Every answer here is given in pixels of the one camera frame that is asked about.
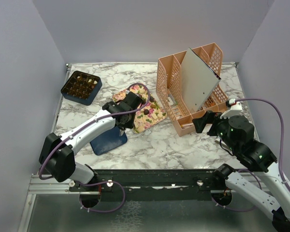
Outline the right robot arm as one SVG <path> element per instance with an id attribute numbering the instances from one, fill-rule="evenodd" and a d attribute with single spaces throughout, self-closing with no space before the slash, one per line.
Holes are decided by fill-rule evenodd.
<path id="1" fill-rule="evenodd" d="M 278 232 L 290 232 L 290 189 L 279 172 L 276 156 L 268 146 L 254 139 L 254 126 L 245 116 L 222 118 L 221 113 L 207 111 L 201 118 L 192 120 L 197 133 L 211 124 L 209 136 L 219 137 L 236 159 L 266 185 L 267 194 L 245 180 L 227 164 L 215 170 L 213 185 L 228 187 L 254 204 L 272 221 Z"/>

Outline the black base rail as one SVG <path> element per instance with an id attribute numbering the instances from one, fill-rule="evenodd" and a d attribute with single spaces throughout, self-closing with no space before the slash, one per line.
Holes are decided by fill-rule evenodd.
<path id="1" fill-rule="evenodd" d="M 209 201 L 223 193 L 225 181 L 213 169 L 97 170 L 92 180 L 98 186 L 76 183 L 71 192 L 102 201 Z"/>

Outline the glue stick with yellow cap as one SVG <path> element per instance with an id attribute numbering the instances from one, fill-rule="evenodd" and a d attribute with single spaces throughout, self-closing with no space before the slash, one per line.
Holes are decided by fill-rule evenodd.
<path id="1" fill-rule="evenodd" d="M 194 124 L 193 123 L 187 123 L 187 124 L 182 124 L 181 125 L 182 128 L 191 127 L 191 126 L 194 126 Z"/>

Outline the grey board in organizer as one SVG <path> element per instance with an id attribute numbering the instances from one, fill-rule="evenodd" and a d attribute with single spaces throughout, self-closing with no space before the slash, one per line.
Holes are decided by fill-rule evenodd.
<path id="1" fill-rule="evenodd" d="M 181 94 L 190 113 L 200 110 L 221 78 L 188 48 L 181 62 Z"/>

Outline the peach plastic desk organizer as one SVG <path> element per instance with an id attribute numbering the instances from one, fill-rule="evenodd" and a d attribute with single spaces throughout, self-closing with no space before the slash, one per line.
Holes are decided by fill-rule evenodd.
<path id="1" fill-rule="evenodd" d="M 194 132 L 192 121 L 207 111 L 227 110 L 219 86 L 222 60 L 216 43 L 159 58 L 156 94 L 179 136 Z"/>

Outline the floral serving tray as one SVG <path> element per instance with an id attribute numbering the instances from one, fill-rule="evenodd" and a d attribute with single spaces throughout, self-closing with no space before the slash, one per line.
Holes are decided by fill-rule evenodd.
<path id="1" fill-rule="evenodd" d="M 144 101 L 146 101 L 147 97 L 148 97 L 148 92 L 145 89 L 145 93 L 144 94 L 140 94 L 140 93 L 138 93 L 138 91 L 140 89 L 145 89 L 145 88 L 142 85 L 133 85 L 132 87 L 129 88 L 129 91 L 139 95 L 140 97 L 142 97 L 142 99 Z M 156 108 L 151 108 L 150 107 L 151 104 L 155 104 Z M 149 110 L 149 114 L 148 115 L 144 115 L 144 110 L 145 109 Z M 151 117 L 152 114 L 156 114 L 157 116 L 158 116 L 158 114 L 163 114 L 164 118 L 162 118 L 162 119 L 157 118 L 156 120 L 154 120 Z M 154 102 L 148 102 L 148 104 L 146 105 L 146 107 L 144 109 L 142 109 L 141 111 L 136 112 L 136 116 L 135 116 L 135 120 L 134 120 L 134 126 L 133 126 L 133 131 L 134 131 L 134 133 L 141 133 L 141 132 L 149 129 L 150 127 L 158 124 L 159 122 L 163 121 L 166 117 L 167 117 L 167 113 L 159 105 L 158 101 L 155 99 Z"/>

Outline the blue box lid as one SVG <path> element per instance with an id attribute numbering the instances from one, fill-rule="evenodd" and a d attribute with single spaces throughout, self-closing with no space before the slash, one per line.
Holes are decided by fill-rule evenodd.
<path id="1" fill-rule="evenodd" d="M 92 140 L 90 146 L 94 154 L 99 156 L 124 145 L 127 141 L 126 134 L 119 136 L 119 127 L 114 127 Z"/>

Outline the blue chocolate box with insert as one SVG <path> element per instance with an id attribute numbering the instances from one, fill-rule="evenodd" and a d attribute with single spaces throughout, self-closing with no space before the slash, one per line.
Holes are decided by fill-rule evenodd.
<path id="1" fill-rule="evenodd" d="M 102 81 L 98 76 L 81 71 L 74 71 L 60 92 L 67 100 L 89 106 L 94 101 L 101 87 Z"/>

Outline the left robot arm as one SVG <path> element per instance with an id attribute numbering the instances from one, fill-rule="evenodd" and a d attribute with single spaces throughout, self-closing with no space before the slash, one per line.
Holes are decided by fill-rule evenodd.
<path id="1" fill-rule="evenodd" d="M 59 183 L 70 179 L 79 182 L 85 190 L 93 190 L 97 185 L 94 172 L 87 166 L 77 163 L 74 156 L 88 143 L 103 133 L 118 127 L 131 129 L 135 113 L 139 110 L 142 98 L 133 92 L 118 103 L 106 103 L 92 118 L 80 126 L 61 135 L 49 134 L 44 141 L 39 157 L 41 164 L 39 178 L 47 171 Z"/>

